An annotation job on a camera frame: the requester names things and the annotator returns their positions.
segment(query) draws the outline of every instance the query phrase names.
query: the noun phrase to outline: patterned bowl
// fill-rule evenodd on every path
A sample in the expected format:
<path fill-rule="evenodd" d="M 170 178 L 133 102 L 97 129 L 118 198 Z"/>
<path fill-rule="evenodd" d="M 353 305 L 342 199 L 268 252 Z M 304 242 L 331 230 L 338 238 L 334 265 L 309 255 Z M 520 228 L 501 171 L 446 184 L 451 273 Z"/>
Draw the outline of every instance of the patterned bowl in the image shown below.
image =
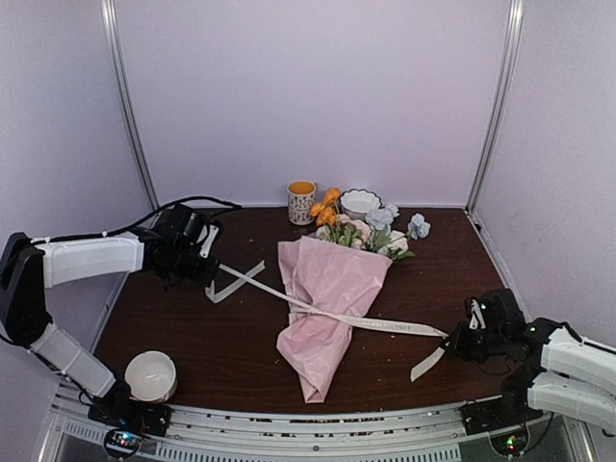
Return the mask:
<path fill-rule="evenodd" d="M 340 197 L 345 214 L 351 219 L 366 219 L 366 213 L 382 205 L 381 198 L 374 192 L 366 190 L 346 191 Z"/>

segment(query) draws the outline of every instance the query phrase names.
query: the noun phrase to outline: blue flower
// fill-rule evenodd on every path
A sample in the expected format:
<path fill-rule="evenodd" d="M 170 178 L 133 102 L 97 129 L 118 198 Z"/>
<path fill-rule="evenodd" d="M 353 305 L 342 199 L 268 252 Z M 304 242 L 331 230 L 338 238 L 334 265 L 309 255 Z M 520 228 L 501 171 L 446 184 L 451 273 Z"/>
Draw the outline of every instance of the blue flower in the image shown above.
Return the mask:
<path fill-rule="evenodd" d="M 388 210 L 387 208 L 385 208 L 385 209 L 370 210 L 366 214 L 366 223 L 369 224 L 372 228 L 378 231 L 382 231 L 383 229 L 385 229 L 386 227 L 388 227 L 390 224 L 394 222 L 394 217 L 396 216 L 394 215 L 391 209 Z"/>
<path fill-rule="evenodd" d="M 400 212 L 398 211 L 398 207 L 393 204 L 386 205 L 385 210 L 387 210 L 390 214 L 392 214 L 394 218 L 400 215 Z"/>
<path fill-rule="evenodd" d="M 414 240 L 425 238 L 430 232 L 430 223 L 422 214 L 415 214 L 408 223 L 408 232 Z"/>

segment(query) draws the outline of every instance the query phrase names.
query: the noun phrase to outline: yellow liquid in mug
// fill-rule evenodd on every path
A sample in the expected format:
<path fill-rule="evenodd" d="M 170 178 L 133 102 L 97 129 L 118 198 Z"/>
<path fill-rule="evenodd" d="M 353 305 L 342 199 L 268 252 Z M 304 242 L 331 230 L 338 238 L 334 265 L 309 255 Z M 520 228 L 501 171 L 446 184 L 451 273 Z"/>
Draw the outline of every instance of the yellow liquid in mug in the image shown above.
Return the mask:
<path fill-rule="evenodd" d="M 304 195 L 310 194 L 315 190 L 315 185 L 310 183 L 309 181 L 295 181 L 294 183 L 289 185 L 289 193 Z"/>

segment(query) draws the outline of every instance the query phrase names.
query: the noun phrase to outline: metal corner post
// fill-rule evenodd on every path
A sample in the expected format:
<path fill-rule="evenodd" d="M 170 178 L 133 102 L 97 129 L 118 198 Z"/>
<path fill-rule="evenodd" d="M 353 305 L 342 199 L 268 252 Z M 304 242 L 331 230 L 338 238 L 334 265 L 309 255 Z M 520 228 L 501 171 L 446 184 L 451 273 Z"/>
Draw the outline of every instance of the metal corner post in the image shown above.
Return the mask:
<path fill-rule="evenodd" d="M 154 189 L 152 175 L 150 174 L 150 170 L 147 166 L 147 161 L 145 160 L 145 155 L 143 153 L 143 146 L 141 144 L 137 121 L 135 120 L 135 111 L 133 109 L 131 95 L 128 90 L 128 79 L 126 78 L 122 49 L 119 41 L 119 31 L 117 29 L 115 0 L 101 0 L 101 9 L 103 13 L 105 33 L 107 35 L 107 41 L 112 54 L 112 60 L 114 62 L 115 80 L 117 82 L 117 90 L 119 91 L 120 104 L 122 114 L 124 116 L 126 131 L 128 133 L 128 139 L 131 144 L 133 156 L 135 157 L 135 162 L 137 163 L 137 168 L 139 170 L 141 184 L 145 190 L 145 194 L 147 195 L 150 208 L 155 210 L 160 204 Z"/>
<path fill-rule="evenodd" d="M 502 61 L 500 63 L 500 75 L 494 97 L 494 105 L 492 107 L 492 114 L 490 115 L 488 130 L 483 142 L 481 159 L 475 174 L 471 195 L 469 196 L 466 206 L 466 211 L 469 215 L 472 215 L 475 211 L 501 128 L 505 104 L 511 87 L 516 60 L 518 58 L 518 48 L 520 47 L 520 36 L 522 34 L 522 23 L 524 18 L 524 3 L 525 0 L 511 0 L 509 21 L 507 23 L 504 47 L 502 48 Z"/>

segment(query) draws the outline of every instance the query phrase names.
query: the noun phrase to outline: white ribbon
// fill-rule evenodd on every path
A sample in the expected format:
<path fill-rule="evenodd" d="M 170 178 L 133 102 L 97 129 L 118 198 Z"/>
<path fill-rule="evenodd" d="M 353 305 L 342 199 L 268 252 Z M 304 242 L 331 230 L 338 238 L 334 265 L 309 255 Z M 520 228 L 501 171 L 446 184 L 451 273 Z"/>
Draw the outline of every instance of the white ribbon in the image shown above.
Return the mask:
<path fill-rule="evenodd" d="M 249 272 L 247 272 L 246 276 L 249 278 L 252 278 L 256 276 L 257 274 L 259 274 L 261 271 L 263 271 L 265 268 L 266 268 L 266 262 L 262 260 L 261 263 L 259 263 L 259 265 L 257 265 L 256 267 L 251 269 Z M 229 284 L 227 287 L 222 289 L 220 292 L 216 293 L 216 286 L 214 284 L 214 281 L 212 281 L 212 284 L 210 285 L 210 287 L 205 288 L 205 295 L 208 298 L 210 298 L 214 303 L 220 303 L 223 300 L 225 300 L 228 296 L 233 294 L 235 291 L 237 291 L 246 282 L 247 282 L 246 280 L 242 278 L 238 278 L 232 284 Z"/>
<path fill-rule="evenodd" d="M 253 279 L 254 276 L 256 276 L 265 269 L 265 263 L 263 261 L 246 274 L 235 271 L 234 269 L 229 268 L 224 264 L 220 264 L 220 269 L 225 272 L 228 272 L 229 274 L 237 277 L 238 279 L 217 294 L 215 291 L 214 282 L 212 282 L 212 285 L 205 289 L 205 295 L 210 298 L 210 300 L 212 300 L 214 303 L 219 303 L 225 300 L 228 296 L 236 292 L 241 286 L 248 283 L 257 287 L 258 289 L 261 289 L 269 294 L 272 294 L 274 296 L 277 296 L 278 298 L 282 298 L 283 300 L 292 303 L 293 305 L 298 307 L 293 310 L 294 313 L 308 313 L 311 315 L 326 316 L 330 319 L 344 322 L 353 327 L 376 330 L 379 332 L 391 332 L 395 334 L 405 335 L 421 335 L 425 337 L 441 337 L 443 339 L 447 338 L 448 336 L 448 334 L 446 334 L 445 332 L 426 324 L 417 324 L 414 322 L 402 321 L 375 320 L 373 318 L 359 318 L 356 316 L 349 315 L 337 315 L 334 313 L 328 313 L 326 311 L 320 310 L 319 308 L 315 308 L 308 303 L 304 303 L 303 301 L 297 300 L 291 296 L 282 294 L 281 292 L 278 292 L 271 287 L 266 286 L 265 284 Z M 411 381 L 414 382 L 426 372 L 428 372 L 430 369 L 432 369 L 434 366 L 436 366 L 436 364 L 441 360 L 444 354 L 445 350 L 441 346 L 436 348 L 432 354 L 430 354 L 427 358 L 425 358 L 421 363 L 419 363 L 411 370 Z"/>
<path fill-rule="evenodd" d="M 282 294 L 265 284 L 254 280 L 248 274 L 242 274 L 239 271 L 235 271 L 232 268 L 227 267 L 224 264 L 220 264 L 220 269 L 228 272 L 229 274 L 237 277 L 238 279 L 242 279 L 244 282 L 248 284 L 252 284 L 253 286 L 266 291 L 269 294 L 277 296 L 278 298 L 282 298 L 283 300 L 287 300 L 293 305 L 298 306 L 301 309 L 294 310 L 294 313 L 309 313 L 311 315 L 319 315 L 326 316 L 333 320 L 344 322 L 348 325 L 352 325 L 353 327 L 359 327 L 362 329 L 369 330 L 378 330 L 381 332 L 393 332 L 396 334 L 407 334 L 407 335 L 423 335 L 426 337 L 441 337 L 446 338 L 448 334 L 440 331 L 439 329 L 435 329 L 432 326 L 425 324 L 416 324 L 414 322 L 402 322 L 402 321 L 386 321 L 386 320 L 375 320 L 372 318 L 358 318 L 356 316 L 348 316 L 348 315 L 336 315 L 334 313 L 328 313 L 326 311 L 320 310 L 319 308 L 315 308 L 314 306 L 309 305 L 308 303 L 304 303 L 303 301 L 292 298 L 288 295 Z"/>

